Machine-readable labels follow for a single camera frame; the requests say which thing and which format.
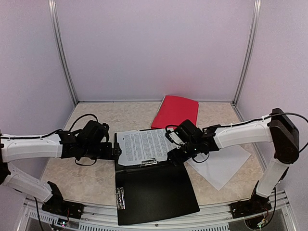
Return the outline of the white paper sheet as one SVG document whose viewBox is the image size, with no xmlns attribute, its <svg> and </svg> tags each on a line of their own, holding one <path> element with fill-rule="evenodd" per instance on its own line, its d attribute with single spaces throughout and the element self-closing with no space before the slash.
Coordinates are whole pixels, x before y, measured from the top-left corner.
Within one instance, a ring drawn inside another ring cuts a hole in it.
<svg viewBox="0 0 308 231">
<path fill-rule="evenodd" d="M 237 145 L 210 152 L 209 158 L 203 163 L 195 163 L 192 159 L 187 163 L 219 191 L 250 156 L 248 151 Z"/>
</svg>

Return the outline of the red file folder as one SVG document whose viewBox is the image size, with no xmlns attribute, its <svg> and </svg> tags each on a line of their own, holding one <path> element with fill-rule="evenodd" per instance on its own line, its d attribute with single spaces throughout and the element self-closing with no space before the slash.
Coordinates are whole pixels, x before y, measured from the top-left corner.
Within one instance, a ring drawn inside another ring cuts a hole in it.
<svg viewBox="0 0 308 231">
<path fill-rule="evenodd" d="M 179 125 L 185 120 L 197 123 L 199 102 L 180 96 L 167 95 L 163 98 L 151 129 L 165 128 L 167 125 Z"/>
</svg>

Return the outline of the printed text paper sheet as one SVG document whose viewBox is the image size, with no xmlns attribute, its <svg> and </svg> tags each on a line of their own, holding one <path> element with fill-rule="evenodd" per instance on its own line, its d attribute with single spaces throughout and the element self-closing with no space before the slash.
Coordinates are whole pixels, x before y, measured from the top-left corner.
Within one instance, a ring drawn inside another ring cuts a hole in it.
<svg viewBox="0 0 308 231">
<path fill-rule="evenodd" d="M 178 146 L 170 142 L 164 129 L 131 130 L 115 134 L 122 153 L 118 164 L 140 166 L 146 162 L 167 160 L 167 153 Z"/>
</svg>

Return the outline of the black book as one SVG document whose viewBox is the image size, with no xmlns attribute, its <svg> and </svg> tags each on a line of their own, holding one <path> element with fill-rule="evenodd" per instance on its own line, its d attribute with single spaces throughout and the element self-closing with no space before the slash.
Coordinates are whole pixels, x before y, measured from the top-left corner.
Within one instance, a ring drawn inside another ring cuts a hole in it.
<svg viewBox="0 0 308 231">
<path fill-rule="evenodd" d="M 168 159 L 148 167 L 121 166 L 115 161 L 115 188 L 124 187 L 124 210 L 119 225 L 133 225 L 199 212 L 200 208 L 184 164 Z"/>
</svg>

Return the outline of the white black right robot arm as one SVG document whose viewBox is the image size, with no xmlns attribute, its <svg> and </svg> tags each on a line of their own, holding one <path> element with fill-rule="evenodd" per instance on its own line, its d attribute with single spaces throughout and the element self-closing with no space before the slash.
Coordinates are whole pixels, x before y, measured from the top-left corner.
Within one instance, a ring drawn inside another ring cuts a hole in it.
<svg viewBox="0 0 308 231">
<path fill-rule="evenodd" d="M 272 190 L 286 175 L 302 152 L 299 129 L 290 119 L 299 114 L 274 108 L 271 113 L 245 122 L 212 125 L 198 128 L 190 120 L 179 125 L 167 125 L 166 138 L 177 147 L 169 151 L 167 158 L 174 165 L 194 159 L 198 154 L 209 154 L 237 145 L 268 143 L 273 155 L 261 179 L 256 183 L 253 198 L 246 203 L 249 213 L 255 214 L 265 205 Z"/>
</svg>

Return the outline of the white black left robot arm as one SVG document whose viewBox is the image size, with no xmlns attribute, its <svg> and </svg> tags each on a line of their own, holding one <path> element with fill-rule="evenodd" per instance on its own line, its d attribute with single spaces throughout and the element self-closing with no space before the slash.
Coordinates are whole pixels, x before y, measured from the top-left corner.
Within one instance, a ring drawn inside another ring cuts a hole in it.
<svg viewBox="0 0 308 231">
<path fill-rule="evenodd" d="M 119 144 L 109 142 L 108 124 L 94 120 L 75 131 L 59 129 L 46 135 L 24 137 L 5 135 L 0 138 L 0 183 L 33 196 L 62 214 L 67 210 L 67 202 L 57 185 L 30 176 L 12 161 L 40 157 L 117 160 L 120 154 Z"/>
</svg>

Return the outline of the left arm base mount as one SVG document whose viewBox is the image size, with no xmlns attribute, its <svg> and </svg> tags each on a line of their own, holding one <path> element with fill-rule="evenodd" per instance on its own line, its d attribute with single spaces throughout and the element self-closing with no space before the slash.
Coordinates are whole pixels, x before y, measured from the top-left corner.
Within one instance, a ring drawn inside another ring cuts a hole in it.
<svg viewBox="0 0 308 231">
<path fill-rule="evenodd" d="M 81 219 L 84 205 L 65 200 L 50 199 L 49 201 L 43 203 L 42 210 L 67 218 Z"/>
</svg>

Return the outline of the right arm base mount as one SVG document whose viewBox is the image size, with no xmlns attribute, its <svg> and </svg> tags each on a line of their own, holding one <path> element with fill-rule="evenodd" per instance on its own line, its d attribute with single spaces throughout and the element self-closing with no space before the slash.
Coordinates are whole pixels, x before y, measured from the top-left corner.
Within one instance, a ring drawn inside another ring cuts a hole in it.
<svg viewBox="0 0 308 231">
<path fill-rule="evenodd" d="M 242 218 L 254 214 L 266 212 L 272 209 L 268 199 L 265 201 L 253 201 L 251 199 L 230 204 L 232 218 Z"/>
</svg>

